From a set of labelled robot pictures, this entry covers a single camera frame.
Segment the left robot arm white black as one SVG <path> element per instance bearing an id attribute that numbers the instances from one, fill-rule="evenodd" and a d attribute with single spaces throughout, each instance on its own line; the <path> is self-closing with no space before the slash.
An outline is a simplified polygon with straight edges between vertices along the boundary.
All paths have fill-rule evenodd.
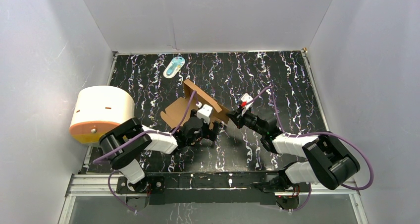
<path id="1" fill-rule="evenodd" d="M 137 118 L 131 118 L 99 139 L 103 155 L 93 163 L 108 161 L 113 170 L 127 179 L 126 186 L 130 191 L 143 192 L 151 186 L 152 181 L 137 161 L 142 152 L 157 151 L 173 155 L 202 139 L 215 141 L 220 127 L 219 121 L 206 122 L 203 118 L 192 116 L 179 128 L 162 132 L 142 125 Z"/>

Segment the brown cardboard box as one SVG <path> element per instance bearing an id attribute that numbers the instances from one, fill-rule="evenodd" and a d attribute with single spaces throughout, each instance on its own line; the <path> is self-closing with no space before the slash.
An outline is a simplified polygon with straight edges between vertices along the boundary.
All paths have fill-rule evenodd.
<path id="1" fill-rule="evenodd" d="M 190 117 L 191 110 L 198 110 L 197 102 L 213 107 L 210 121 L 219 121 L 227 124 L 229 118 L 226 113 L 228 108 L 217 102 L 214 98 L 187 79 L 183 82 L 184 96 L 174 100 L 160 113 L 161 119 L 170 127 L 175 128 L 179 123 L 184 124 Z"/>

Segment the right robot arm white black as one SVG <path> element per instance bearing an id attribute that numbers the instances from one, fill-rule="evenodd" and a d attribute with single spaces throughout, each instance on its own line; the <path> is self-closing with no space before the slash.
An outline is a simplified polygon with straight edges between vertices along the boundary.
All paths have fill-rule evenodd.
<path id="1" fill-rule="evenodd" d="M 258 115 L 241 109 L 229 111 L 227 117 L 237 128 L 247 127 L 259 135 L 263 147 L 275 154 L 290 154 L 305 158 L 278 171 L 269 181 L 252 184 L 262 192 L 292 191 L 300 183 L 322 184 L 334 190 L 360 170 L 360 164 L 343 143 L 332 133 L 312 136 L 292 136 L 284 133 L 275 115 Z"/>

